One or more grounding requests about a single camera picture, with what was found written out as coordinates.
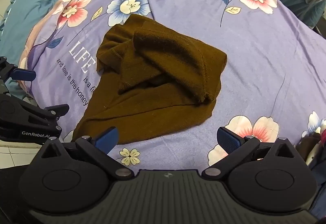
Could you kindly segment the brown knit sweater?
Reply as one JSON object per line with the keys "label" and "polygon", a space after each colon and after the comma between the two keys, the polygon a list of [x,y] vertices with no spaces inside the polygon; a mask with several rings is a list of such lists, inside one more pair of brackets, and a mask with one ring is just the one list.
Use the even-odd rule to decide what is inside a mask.
{"label": "brown knit sweater", "polygon": [[129,144],[199,125],[212,115],[226,64],[223,51],[131,15],[97,51],[101,79],[72,138],[114,126]]}

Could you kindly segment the purple floral bed sheet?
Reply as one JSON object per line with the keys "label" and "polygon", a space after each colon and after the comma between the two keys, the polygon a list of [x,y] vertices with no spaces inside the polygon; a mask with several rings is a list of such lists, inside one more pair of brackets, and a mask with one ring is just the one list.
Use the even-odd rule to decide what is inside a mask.
{"label": "purple floral bed sheet", "polygon": [[278,0],[59,0],[20,66],[38,106],[69,105],[61,139],[114,126],[134,171],[216,163],[221,126],[325,140],[325,40]]}

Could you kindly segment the black and white garment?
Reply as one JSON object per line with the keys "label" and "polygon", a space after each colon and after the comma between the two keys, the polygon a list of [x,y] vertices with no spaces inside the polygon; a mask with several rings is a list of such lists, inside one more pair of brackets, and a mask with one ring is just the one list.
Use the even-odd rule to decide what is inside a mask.
{"label": "black and white garment", "polygon": [[325,159],[325,124],[313,132],[305,133],[296,145],[296,150],[310,168]]}

